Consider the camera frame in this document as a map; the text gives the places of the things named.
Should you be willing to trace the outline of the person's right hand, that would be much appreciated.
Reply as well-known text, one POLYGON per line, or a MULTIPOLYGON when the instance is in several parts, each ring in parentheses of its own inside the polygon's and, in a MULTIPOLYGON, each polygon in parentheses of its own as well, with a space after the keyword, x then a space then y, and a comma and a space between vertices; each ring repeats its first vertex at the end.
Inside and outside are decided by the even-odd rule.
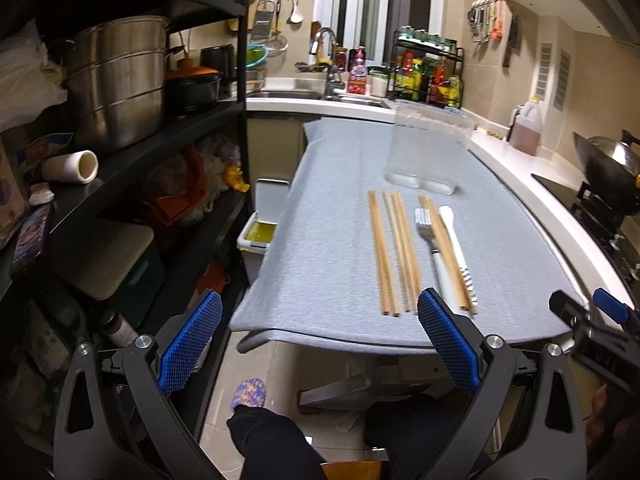
POLYGON ((623 399, 615 387, 601 386, 591 399, 591 414, 586 419, 586 436, 589 442, 602 436, 612 436, 620 440, 628 430, 631 419, 623 418, 623 399))

